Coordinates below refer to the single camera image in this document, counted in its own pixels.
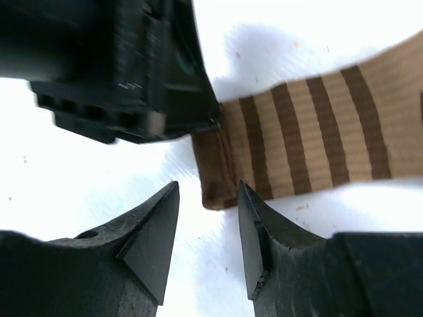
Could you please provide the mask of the tan brown striped sock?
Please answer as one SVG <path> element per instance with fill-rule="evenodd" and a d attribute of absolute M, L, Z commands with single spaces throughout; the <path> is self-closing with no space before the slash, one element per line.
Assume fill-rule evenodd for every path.
<path fill-rule="evenodd" d="M 206 209 L 422 175 L 422 34 L 357 65 L 221 104 L 192 144 Z"/>

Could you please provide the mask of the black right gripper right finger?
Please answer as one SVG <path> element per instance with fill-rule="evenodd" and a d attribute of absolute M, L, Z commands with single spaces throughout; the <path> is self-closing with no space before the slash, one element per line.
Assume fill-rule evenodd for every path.
<path fill-rule="evenodd" d="M 340 232 L 324 239 L 239 184 L 247 296 L 256 316 L 421 316 L 422 235 Z"/>

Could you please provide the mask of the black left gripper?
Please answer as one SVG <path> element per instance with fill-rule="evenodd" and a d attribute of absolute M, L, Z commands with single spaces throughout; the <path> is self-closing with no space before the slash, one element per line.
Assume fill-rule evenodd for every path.
<path fill-rule="evenodd" d="M 1 76 L 58 127 L 111 144 L 220 126 L 191 1 L 2 1 Z"/>

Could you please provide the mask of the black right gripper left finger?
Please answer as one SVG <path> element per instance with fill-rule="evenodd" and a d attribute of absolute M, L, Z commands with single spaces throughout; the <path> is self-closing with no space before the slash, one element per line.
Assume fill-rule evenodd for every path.
<path fill-rule="evenodd" d="M 75 238 L 1 232 L 2 316 L 154 316 L 163 304 L 179 211 L 171 182 Z"/>

